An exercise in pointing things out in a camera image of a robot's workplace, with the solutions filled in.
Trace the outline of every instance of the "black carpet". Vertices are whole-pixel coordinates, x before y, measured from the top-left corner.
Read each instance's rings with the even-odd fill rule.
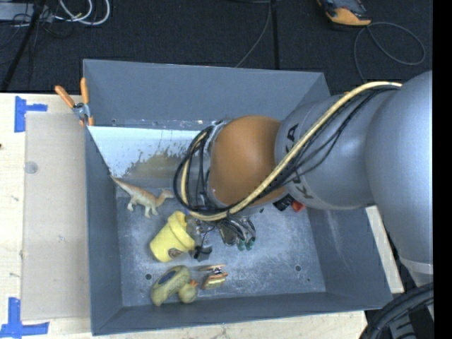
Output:
[[[72,11],[86,10],[85,0],[64,1]],[[381,47],[395,59],[420,64],[407,65],[390,58],[368,31],[333,28],[316,0],[276,0],[261,40],[240,67],[320,71],[332,94],[362,84],[362,77],[404,82],[432,69],[433,0],[361,1],[372,23],[377,23],[369,30]],[[105,11],[101,2],[95,4],[98,16]],[[268,4],[233,0],[110,3],[109,20],[96,27],[59,20],[38,24],[7,91],[51,93],[59,84],[72,94],[79,93],[85,58],[236,66],[257,41],[269,10]],[[48,0],[47,5],[56,8],[57,0]],[[0,25],[1,79],[25,31],[25,27],[18,29],[10,23]],[[362,77],[354,56],[358,34],[356,60]]]

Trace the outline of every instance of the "small metal object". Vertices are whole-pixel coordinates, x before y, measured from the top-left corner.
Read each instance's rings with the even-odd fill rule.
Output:
[[[199,271],[210,271],[210,274],[204,278],[201,289],[213,290],[223,285],[226,281],[226,277],[228,276],[226,272],[222,272],[221,270],[224,266],[225,264],[223,263],[220,265],[202,266],[199,268]]]
[[[228,246],[237,244],[243,251],[251,250],[256,241],[256,229],[249,218],[233,218],[229,216],[220,222],[220,234],[223,242]]]
[[[90,107],[88,105],[90,102],[90,96],[88,94],[88,87],[86,85],[85,78],[81,78],[80,80],[80,90],[83,102],[75,103],[62,86],[55,86],[55,93],[58,94],[60,98],[66,103],[66,105],[72,109],[72,112],[79,119],[81,126],[93,126],[94,117],[91,114]]]
[[[207,260],[212,253],[212,245],[208,243],[206,224],[193,216],[186,217],[186,232],[195,241],[195,249],[191,252],[191,257],[198,261]]]

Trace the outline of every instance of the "wooden table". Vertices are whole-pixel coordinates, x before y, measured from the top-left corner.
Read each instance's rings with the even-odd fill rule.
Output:
[[[21,298],[23,221],[24,221],[24,163],[27,132],[14,133],[14,109],[17,94],[0,94],[0,324],[7,322],[8,297]],[[52,114],[71,113],[57,95],[20,94],[29,105],[43,103],[48,112],[28,112],[27,114],[48,114],[52,125]],[[77,119],[68,114],[68,125],[79,129]],[[383,266],[391,291],[403,292],[392,251],[388,244],[375,207],[367,209],[371,226],[376,236]],[[43,318],[26,321],[24,324],[50,321],[49,333],[38,338],[91,338],[88,316]],[[180,328],[149,333],[108,335],[114,339],[132,338],[358,338],[367,321],[363,311],[337,314],[300,316],[289,319],[250,321],[245,323],[221,324]]]

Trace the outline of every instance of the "black cable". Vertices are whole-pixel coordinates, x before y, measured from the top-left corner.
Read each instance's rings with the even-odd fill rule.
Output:
[[[16,31],[13,33],[13,36],[10,37],[7,42],[3,43],[3,45],[0,46],[0,50],[3,50],[4,48],[6,48],[13,41],[14,37],[18,34],[19,30],[23,27],[22,24],[25,21],[25,17],[29,16],[26,13],[27,9],[28,9],[28,4],[27,4],[27,7],[25,8],[25,13],[18,13],[13,17],[13,25],[14,25],[14,21],[16,20],[16,18],[18,16],[23,16],[22,21],[20,22],[20,25],[18,27],[16,27]]]
[[[422,58],[421,58],[419,61],[410,62],[410,61],[403,61],[403,60],[397,59],[397,58],[394,57],[393,55],[389,54],[389,53],[388,53],[388,52],[387,52],[387,51],[386,51],[386,50],[378,43],[378,41],[377,41],[376,38],[374,37],[374,34],[372,34],[372,31],[371,31],[370,27],[375,26],[375,25],[389,25],[389,26],[392,26],[392,27],[395,27],[395,28],[399,28],[399,29],[405,31],[406,33],[408,33],[409,35],[411,35],[411,36],[419,43],[419,45],[420,45],[421,48],[422,48]],[[397,62],[400,63],[400,64],[414,66],[414,65],[419,65],[419,64],[421,64],[421,63],[425,60],[426,52],[425,52],[424,45],[422,44],[422,42],[420,41],[420,39],[419,39],[416,35],[414,35],[412,32],[410,32],[408,29],[404,28],[403,26],[394,24],[394,23],[386,23],[386,22],[370,23],[370,24],[368,24],[366,27],[362,28],[362,29],[358,32],[358,34],[357,34],[357,36],[356,36],[356,38],[355,38],[355,45],[354,45],[354,48],[353,48],[353,58],[354,58],[354,60],[355,60],[355,66],[356,66],[356,69],[358,70],[359,77],[360,77],[365,83],[367,82],[367,80],[364,79],[364,76],[362,75],[361,69],[359,68],[359,64],[358,64],[358,58],[357,58],[357,43],[358,43],[358,39],[359,39],[359,37],[361,36],[361,34],[362,34],[364,31],[367,31],[367,32],[370,34],[371,38],[373,39],[373,41],[375,42],[375,44],[377,45],[377,47],[378,47],[378,48],[379,48],[386,56],[388,56],[389,58],[391,58],[391,59],[394,60],[394,61],[397,61]]]
[[[257,47],[257,44],[259,44],[259,42],[262,40],[263,34],[266,32],[268,24],[270,23],[270,19],[271,19],[272,13],[271,13],[271,4],[268,4],[268,12],[267,12],[267,20],[265,25],[263,26],[262,32],[259,35],[259,37],[257,38],[257,41],[254,43],[254,45],[251,47],[251,49],[245,54],[245,56],[237,63],[237,65],[235,66],[235,68],[238,68],[240,65],[242,65],[242,63],[246,60],[246,58],[249,57],[249,55],[253,52],[253,50]]]
[[[6,92],[8,90],[8,86],[11,82],[12,77],[14,76],[14,73],[16,72],[17,65],[20,61],[20,58],[23,55],[23,52],[28,44],[28,41],[30,39],[31,33],[33,29],[35,28],[38,20],[40,19],[41,13],[44,10],[45,3],[47,0],[37,0],[33,5],[33,15],[30,21],[30,25],[28,26],[27,32],[25,34],[25,37],[23,38],[19,50],[16,53],[16,56],[14,57],[13,62],[11,63],[8,71],[6,72],[6,75],[2,81],[0,92]]]
[[[434,286],[433,283],[416,287],[407,291],[392,302],[389,302],[384,308],[379,310],[373,316],[367,328],[364,330],[361,339],[377,339],[381,337],[388,325],[415,311],[419,307],[426,307],[434,303]]]

